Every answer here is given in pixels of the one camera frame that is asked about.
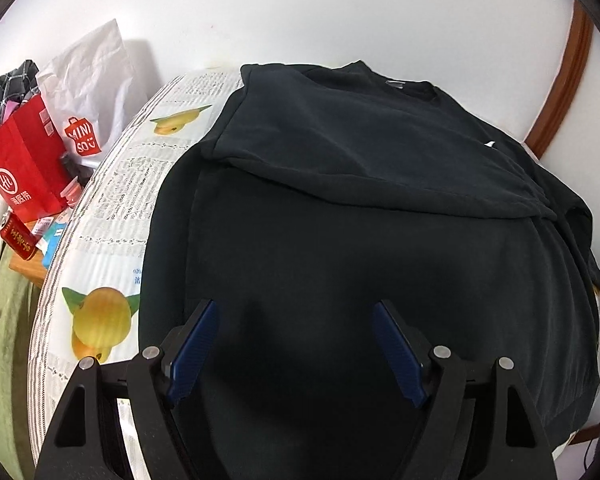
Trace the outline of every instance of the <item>white plastic bag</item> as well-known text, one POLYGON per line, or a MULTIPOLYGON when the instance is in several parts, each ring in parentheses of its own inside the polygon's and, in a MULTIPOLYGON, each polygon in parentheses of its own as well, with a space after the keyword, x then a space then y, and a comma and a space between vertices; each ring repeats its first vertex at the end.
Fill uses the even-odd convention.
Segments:
POLYGON ((89 168, 104 160, 147 101, 116 20, 53 58, 36 79, 67 151, 89 168))

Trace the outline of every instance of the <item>plaid fabric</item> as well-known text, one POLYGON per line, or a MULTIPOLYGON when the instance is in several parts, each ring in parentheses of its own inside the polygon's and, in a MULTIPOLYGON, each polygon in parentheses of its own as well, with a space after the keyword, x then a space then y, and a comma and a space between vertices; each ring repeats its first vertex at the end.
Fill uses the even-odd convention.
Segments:
POLYGON ((17 69, 0 76, 0 124, 7 101, 17 101, 22 104, 40 93, 36 82, 37 73, 36 64, 27 59, 17 69))

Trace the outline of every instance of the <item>yellow fruit illustration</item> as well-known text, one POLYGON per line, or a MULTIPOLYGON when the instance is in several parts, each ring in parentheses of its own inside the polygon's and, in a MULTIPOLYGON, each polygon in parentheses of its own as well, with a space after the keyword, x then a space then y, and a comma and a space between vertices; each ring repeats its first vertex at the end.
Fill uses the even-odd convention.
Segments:
POLYGON ((83 357, 91 356, 96 358, 100 364, 103 364, 111 353, 111 348, 91 348, 90 346, 85 345, 78 339, 75 332, 71 332, 71 348, 78 360, 83 357))
POLYGON ((162 117, 160 119, 151 119, 155 123, 154 134, 158 135, 171 135, 179 132, 183 129, 185 124, 189 124, 191 121, 195 121, 202 110, 206 110, 211 105, 201 106, 200 108, 194 108, 193 110, 185 110, 178 112, 177 114, 170 115, 168 117, 162 117))
POLYGON ((131 330, 131 308, 124 295, 103 286, 92 290, 74 311, 74 333, 90 348, 111 348, 131 330))

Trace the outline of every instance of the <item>red can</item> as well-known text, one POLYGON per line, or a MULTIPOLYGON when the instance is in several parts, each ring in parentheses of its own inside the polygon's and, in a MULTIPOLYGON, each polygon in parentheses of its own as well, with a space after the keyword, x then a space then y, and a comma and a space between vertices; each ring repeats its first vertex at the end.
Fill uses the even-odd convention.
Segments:
POLYGON ((36 239, 13 211, 7 211, 0 222, 0 236, 23 260, 36 254, 36 239))

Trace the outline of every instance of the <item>red shopping bag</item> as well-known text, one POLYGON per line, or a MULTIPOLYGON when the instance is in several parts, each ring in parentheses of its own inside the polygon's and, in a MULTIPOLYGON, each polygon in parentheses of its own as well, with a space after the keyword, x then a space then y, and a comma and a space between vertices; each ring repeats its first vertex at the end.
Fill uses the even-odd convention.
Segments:
POLYGON ((60 163, 65 151, 40 95, 0 126, 0 194, 23 222, 66 208, 60 196, 70 181, 60 163))

